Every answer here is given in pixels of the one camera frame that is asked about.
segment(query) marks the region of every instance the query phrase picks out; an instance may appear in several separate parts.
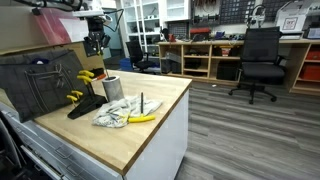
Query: wooden countertop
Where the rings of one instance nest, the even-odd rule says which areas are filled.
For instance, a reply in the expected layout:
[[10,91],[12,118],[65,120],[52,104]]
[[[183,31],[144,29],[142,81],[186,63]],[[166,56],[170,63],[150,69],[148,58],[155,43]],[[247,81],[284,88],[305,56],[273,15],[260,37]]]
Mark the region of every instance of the wooden countertop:
[[[156,120],[132,123],[119,129],[93,126],[98,110],[78,119],[70,120],[67,114],[73,105],[35,119],[35,122],[91,155],[101,163],[125,175],[142,153],[168,115],[188,90],[191,80],[121,71],[108,71],[120,76],[124,95],[140,95],[163,101],[154,113]],[[92,83],[96,94],[104,95],[101,81]]]
[[[203,41],[203,42],[159,42],[158,45],[229,45],[228,40]],[[244,41],[231,42],[232,45],[242,45]],[[297,39],[297,40],[280,40],[280,44],[320,44],[320,40]]]

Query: white cabinet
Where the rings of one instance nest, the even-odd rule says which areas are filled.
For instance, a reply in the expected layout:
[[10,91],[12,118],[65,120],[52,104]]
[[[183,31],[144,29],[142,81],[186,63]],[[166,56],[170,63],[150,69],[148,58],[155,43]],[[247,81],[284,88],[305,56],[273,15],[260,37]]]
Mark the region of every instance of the white cabinet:
[[121,0],[124,9],[125,42],[139,40],[143,51],[153,52],[160,41],[160,0]]
[[191,18],[191,0],[166,0],[166,21],[189,20]]

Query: gray bag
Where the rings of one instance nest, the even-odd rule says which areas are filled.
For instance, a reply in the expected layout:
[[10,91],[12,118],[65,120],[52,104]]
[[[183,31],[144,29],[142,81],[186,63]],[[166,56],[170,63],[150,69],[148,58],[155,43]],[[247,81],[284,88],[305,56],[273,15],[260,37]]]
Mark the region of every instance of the gray bag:
[[0,88],[25,122],[71,104],[66,96],[72,90],[86,95],[83,81],[77,79],[80,70],[73,50],[0,57]]

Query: white cloth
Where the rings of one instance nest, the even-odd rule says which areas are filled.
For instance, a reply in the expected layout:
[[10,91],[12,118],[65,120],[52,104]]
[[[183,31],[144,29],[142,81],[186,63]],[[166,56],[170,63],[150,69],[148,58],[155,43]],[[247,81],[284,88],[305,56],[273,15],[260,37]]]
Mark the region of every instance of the white cloth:
[[[148,100],[143,97],[143,114],[148,115],[157,110],[162,101]],[[93,125],[111,128],[120,128],[128,124],[129,117],[139,117],[141,107],[141,96],[130,96],[119,101],[104,104],[95,117]]]

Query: black chair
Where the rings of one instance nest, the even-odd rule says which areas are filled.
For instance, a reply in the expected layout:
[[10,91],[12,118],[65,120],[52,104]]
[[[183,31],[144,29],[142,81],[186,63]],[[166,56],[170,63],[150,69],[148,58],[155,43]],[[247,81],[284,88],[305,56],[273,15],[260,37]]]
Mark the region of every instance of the black chair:
[[130,62],[133,68],[133,65],[139,68],[139,71],[144,73],[145,69],[152,67],[154,62],[149,61],[149,53],[143,53],[139,41],[130,41],[126,42],[128,51],[130,54]]
[[229,92],[229,95],[237,90],[250,91],[249,104],[253,104],[254,93],[258,91],[271,96],[272,102],[277,101],[275,95],[265,91],[264,86],[256,85],[256,82],[284,77],[284,69],[279,66],[281,61],[278,56],[280,37],[279,27],[247,29],[240,59],[243,77],[253,80],[253,83],[249,85],[239,83],[236,89]]

